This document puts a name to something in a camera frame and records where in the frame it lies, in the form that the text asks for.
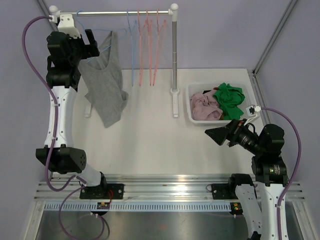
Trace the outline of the grey tank top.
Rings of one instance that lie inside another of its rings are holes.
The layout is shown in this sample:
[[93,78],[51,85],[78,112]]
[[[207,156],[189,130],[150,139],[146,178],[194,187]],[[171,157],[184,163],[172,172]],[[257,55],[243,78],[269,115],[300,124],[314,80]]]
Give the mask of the grey tank top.
[[99,56],[81,60],[78,69],[88,90],[85,98],[108,128],[121,119],[129,94],[123,90],[117,32],[110,32],[99,48]]

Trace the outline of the mauve pink tank top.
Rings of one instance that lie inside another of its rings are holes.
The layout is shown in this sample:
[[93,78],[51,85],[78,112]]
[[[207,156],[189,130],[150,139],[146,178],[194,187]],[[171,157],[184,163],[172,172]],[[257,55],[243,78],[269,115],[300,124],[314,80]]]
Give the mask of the mauve pink tank top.
[[202,94],[197,92],[190,98],[191,116],[195,121],[219,121],[223,119],[223,110],[214,98],[216,90]]

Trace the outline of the green tank top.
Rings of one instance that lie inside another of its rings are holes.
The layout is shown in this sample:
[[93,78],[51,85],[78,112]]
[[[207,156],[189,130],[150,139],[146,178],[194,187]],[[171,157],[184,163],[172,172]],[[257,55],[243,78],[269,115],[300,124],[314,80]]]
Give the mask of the green tank top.
[[219,103],[219,108],[223,111],[224,120],[239,120],[244,112],[239,105],[245,100],[242,88],[231,86],[229,83],[222,83],[218,86],[219,90],[213,97]]

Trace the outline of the pink hanger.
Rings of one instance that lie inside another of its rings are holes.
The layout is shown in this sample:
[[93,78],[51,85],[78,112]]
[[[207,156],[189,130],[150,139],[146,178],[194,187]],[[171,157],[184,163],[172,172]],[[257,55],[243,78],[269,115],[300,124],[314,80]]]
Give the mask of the pink hanger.
[[141,11],[137,11],[138,20],[138,36],[139,36],[139,81],[138,84],[141,87],[143,84],[143,74],[145,66],[145,53],[146,53],[146,33],[147,23],[145,19],[142,19]]
[[152,78],[152,86],[156,85],[157,72],[160,62],[160,51],[163,43],[164,32],[167,25],[167,21],[164,20],[162,24],[160,24],[160,11],[156,11],[156,33],[157,33],[157,41],[156,41],[156,50],[155,50],[155,64]]
[[146,25],[148,33],[148,61],[149,61],[149,85],[152,85],[152,20],[149,17],[149,11],[146,10]]

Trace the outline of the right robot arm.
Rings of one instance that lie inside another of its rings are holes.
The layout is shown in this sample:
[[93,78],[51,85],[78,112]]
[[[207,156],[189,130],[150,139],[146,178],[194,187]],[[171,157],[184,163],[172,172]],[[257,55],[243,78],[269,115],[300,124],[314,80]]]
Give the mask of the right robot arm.
[[267,124],[260,134],[249,129],[252,123],[246,119],[232,120],[225,126],[207,129],[205,134],[219,146],[239,145],[253,154],[249,174],[233,173],[227,183],[211,184],[214,200],[237,200],[243,214],[250,240],[284,240],[288,238],[286,210],[280,206],[285,201],[283,190],[288,185],[288,172],[281,158],[285,143],[284,130]]

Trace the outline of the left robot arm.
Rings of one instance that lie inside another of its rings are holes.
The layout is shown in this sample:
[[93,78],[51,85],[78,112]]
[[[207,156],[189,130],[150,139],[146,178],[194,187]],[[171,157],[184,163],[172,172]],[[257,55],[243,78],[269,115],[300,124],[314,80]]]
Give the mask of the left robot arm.
[[44,146],[36,149],[35,156],[45,166],[46,175],[72,173],[85,187],[91,187],[90,193],[95,198],[103,199],[108,194],[104,174],[87,163],[85,151],[75,148],[73,141],[73,108],[81,77],[78,66],[81,60],[99,56],[92,30],[86,29],[85,34],[88,44],[80,35],[60,31],[53,31],[46,39],[49,126]]

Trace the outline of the white plastic laundry basket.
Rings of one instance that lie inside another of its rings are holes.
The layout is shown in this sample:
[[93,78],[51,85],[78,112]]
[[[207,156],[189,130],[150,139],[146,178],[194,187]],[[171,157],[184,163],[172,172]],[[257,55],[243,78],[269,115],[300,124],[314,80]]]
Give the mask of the white plastic laundry basket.
[[221,126],[253,118],[248,107],[257,104],[251,86],[236,82],[193,82],[185,92],[188,119],[195,126]]

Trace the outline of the metal clothes rack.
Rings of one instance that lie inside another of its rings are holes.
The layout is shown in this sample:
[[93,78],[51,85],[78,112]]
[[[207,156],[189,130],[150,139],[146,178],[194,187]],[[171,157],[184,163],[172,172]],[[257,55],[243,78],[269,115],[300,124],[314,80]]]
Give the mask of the metal clothes rack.
[[171,16],[171,30],[172,30],[172,86],[170,94],[172,96],[172,116],[178,118],[179,112],[179,93],[178,88],[178,54],[177,54],[177,25],[178,25],[178,9],[179,6],[176,3],[172,3],[168,10],[152,10],[152,11],[81,11],[81,16],[92,17],[92,16],[137,16],[137,15],[168,15]]

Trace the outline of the aluminium front rail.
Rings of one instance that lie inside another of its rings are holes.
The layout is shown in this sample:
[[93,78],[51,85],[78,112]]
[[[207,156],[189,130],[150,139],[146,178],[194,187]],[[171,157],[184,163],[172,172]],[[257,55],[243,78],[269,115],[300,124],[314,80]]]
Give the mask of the aluminium front rail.
[[[68,175],[53,174],[51,184],[55,188],[62,187]],[[210,184],[225,184],[230,174],[199,175],[107,175],[108,184],[123,184],[123,201],[187,201],[208,202],[212,200]],[[79,188],[79,182],[72,180],[59,192],[49,189],[46,182],[38,183],[34,195],[35,201],[62,201],[67,194]],[[286,193],[287,201],[305,201],[305,195],[299,182],[294,182]]]

